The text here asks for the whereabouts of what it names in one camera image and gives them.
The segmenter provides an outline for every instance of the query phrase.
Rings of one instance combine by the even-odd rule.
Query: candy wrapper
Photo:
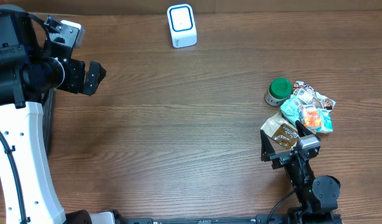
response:
[[[302,105],[299,108],[299,117],[306,128],[318,129],[322,126],[319,112],[314,105]]]
[[[327,110],[318,108],[318,113],[321,119],[321,127],[317,129],[319,133],[331,133],[333,131],[332,120],[330,113]]]
[[[291,98],[281,105],[282,113],[294,126],[296,121],[300,121],[299,107],[302,105],[303,103],[295,95],[291,95]]]
[[[282,117],[281,112],[267,119],[261,129],[287,150],[292,149],[299,138],[296,128]]]
[[[316,108],[322,108],[327,110],[329,113],[335,107],[335,101],[330,98],[321,95],[319,92],[315,91],[309,84],[296,81],[293,85],[293,95],[296,95],[299,99],[301,99],[304,104],[314,105]]]

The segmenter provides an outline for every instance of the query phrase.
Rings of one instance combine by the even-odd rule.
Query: green jar lid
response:
[[[286,78],[276,78],[269,87],[270,94],[281,100],[292,93],[292,84]]]

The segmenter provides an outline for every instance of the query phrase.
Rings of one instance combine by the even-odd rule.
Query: wooden table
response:
[[[49,163],[66,212],[268,213],[291,186],[260,161],[259,129],[279,109],[263,95],[286,77],[337,102],[311,160],[342,183],[336,213],[382,223],[382,11],[201,14],[198,44],[177,50],[166,15],[60,18],[87,30],[73,58],[107,71],[92,97],[57,94]]]

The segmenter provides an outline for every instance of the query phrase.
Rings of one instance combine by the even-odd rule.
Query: blue snack package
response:
[[[302,102],[295,96],[291,95],[291,98],[286,100],[281,105],[282,114],[296,126],[296,121],[300,121],[299,108],[302,106]]]
[[[318,133],[331,133],[333,131],[332,120],[328,110],[317,108],[321,119],[321,127],[317,129]]]

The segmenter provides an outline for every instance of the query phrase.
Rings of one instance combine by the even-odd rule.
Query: white box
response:
[[[197,28],[190,5],[171,6],[167,9],[167,19],[173,47],[188,47],[197,43]]]

